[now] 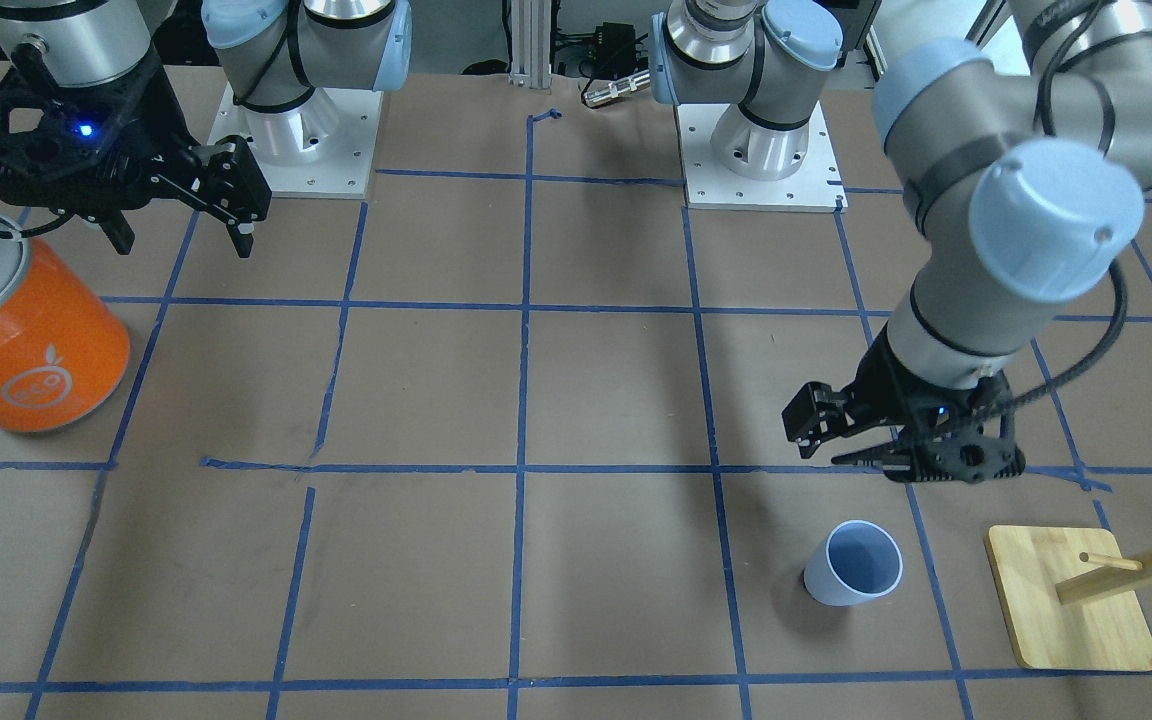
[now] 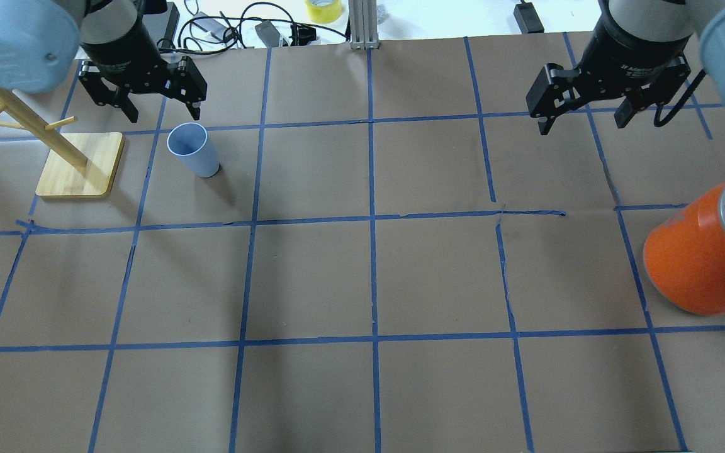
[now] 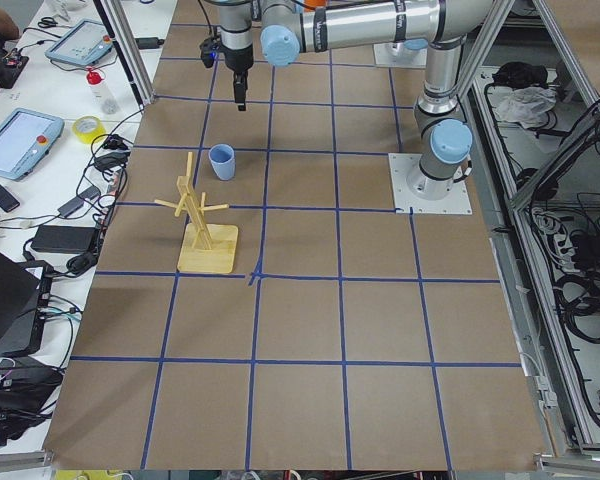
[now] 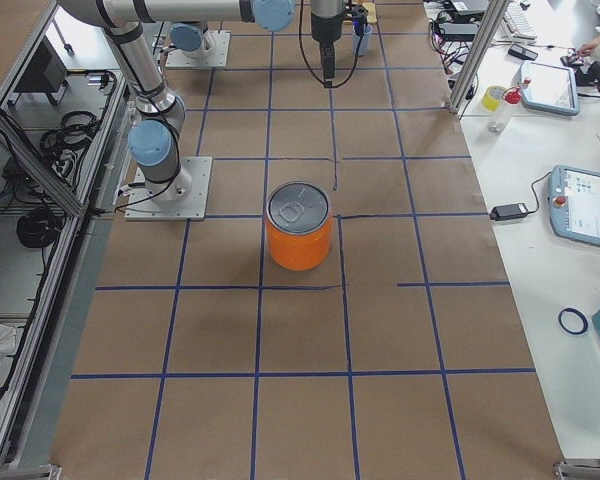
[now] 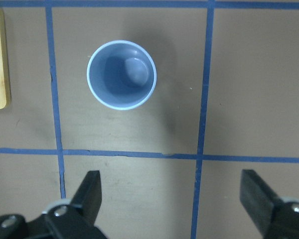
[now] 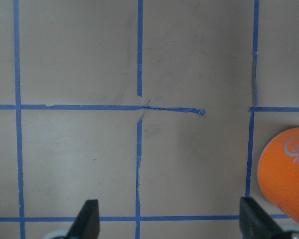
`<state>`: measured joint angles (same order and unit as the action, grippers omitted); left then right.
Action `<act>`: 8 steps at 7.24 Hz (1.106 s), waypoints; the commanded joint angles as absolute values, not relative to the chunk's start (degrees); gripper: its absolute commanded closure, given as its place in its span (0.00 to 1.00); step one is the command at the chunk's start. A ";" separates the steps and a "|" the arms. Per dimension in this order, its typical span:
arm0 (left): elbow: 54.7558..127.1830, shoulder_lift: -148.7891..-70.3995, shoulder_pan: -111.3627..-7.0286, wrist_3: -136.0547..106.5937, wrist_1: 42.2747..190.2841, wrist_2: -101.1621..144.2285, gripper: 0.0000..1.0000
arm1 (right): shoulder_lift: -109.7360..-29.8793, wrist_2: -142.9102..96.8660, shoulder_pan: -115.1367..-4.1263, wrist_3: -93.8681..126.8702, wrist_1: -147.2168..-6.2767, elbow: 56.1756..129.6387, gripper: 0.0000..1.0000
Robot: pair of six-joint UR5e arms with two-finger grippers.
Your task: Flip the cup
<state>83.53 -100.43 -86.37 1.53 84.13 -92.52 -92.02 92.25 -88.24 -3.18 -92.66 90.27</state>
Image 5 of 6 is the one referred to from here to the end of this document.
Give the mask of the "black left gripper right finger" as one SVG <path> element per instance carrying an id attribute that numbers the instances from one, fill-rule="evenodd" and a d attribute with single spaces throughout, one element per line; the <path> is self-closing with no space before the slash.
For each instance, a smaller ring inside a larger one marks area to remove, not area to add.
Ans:
<path id="1" fill-rule="evenodd" d="M 299 199 L 280 197 L 252 169 L 243 169 L 240 202 L 264 239 L 299 239 Z"/>

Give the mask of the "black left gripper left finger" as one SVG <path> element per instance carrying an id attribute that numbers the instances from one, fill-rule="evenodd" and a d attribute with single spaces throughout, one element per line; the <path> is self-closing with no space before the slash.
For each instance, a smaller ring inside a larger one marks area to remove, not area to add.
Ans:
<path id="1" fill-rule="evenodd" d="M 100 171 L 88 171 L 68 204 L 52 207 L 44 216 L 54 239 L 105 239 L 94 226 L 102 203 Z"/>

